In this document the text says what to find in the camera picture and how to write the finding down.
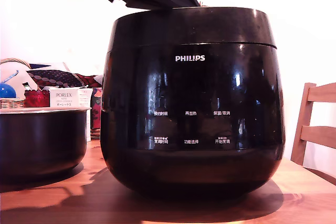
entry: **wicker basket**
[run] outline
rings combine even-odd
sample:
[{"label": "wicker basket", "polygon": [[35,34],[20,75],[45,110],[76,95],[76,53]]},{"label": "wicker basket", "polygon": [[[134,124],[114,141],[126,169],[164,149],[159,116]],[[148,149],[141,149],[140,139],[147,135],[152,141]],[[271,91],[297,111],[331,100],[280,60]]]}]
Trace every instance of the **wicker basket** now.
[{"label": "wicker basket", "polygon": [[24,100],[20,98],[0,98],[0,109],[23,108]]}]

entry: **chair slat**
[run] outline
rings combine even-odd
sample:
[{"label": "chair slat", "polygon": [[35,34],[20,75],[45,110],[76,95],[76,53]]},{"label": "chair slat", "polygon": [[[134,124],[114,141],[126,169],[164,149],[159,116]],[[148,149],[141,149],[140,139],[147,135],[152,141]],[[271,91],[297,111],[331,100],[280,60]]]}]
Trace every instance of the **chair slat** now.
[{"label": "chair slat", "polygon": [[308,93],[310,102],[336,102],[336,83],[311,87]]},{"label": "chair slat", "polygon": [[336,128],[328,126],[302,126],[301,139],[336,149]]}]

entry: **black pot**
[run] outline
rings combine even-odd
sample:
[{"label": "black pot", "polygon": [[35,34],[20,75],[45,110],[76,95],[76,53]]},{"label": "black pot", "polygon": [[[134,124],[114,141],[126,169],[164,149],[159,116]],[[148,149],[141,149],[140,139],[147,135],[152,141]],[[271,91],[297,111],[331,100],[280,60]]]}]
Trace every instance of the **black pot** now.
[{"label": "black pot", "polygon": [[22,183],[77,166],[86,152],[87,109],[0,110],[0,181]]},{"label": "black pot", "polygon": [[115,22],[101,147],[121,183],[157,196],[237,197],[270,179],[284,143],[265,13],[178,8]]}]

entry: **wooden chair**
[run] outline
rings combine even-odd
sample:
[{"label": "wooden chair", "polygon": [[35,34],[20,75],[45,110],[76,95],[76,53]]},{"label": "wooden chair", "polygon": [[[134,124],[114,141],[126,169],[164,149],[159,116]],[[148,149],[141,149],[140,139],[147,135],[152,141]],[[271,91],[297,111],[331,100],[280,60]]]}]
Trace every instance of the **wooden chair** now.
[{"label": "wooden chair", "polygon": [[[335,127],[309,126],[313,102],[336,102],[336,83],[319,87],[316,87],[314,83],[305,83],[304,85],[291,156],[291,160],[299,165],[303,165],[307,141],[336,148]],[[315,169],[306,169],[336,185],[336,178]]]}]

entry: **patterned fabric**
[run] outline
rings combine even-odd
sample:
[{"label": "patterned fabric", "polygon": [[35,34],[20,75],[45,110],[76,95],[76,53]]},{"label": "patterned fabric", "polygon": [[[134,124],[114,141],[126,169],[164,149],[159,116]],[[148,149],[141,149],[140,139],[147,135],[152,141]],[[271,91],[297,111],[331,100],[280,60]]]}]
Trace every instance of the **patterned fabric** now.
[{"label": "patterned fabric", "polygon": [[95,81],[95,76],[82,76],[81,74],[61,70],[28,70],[27,73],[41,89],[45,86],[72,88],[88,85],[89,88],[101,87],[101,85]]},{"label": "patterned fabric", "polygon": [[91,100],[91,128],[100,129],[102,88],[93,88]]}]

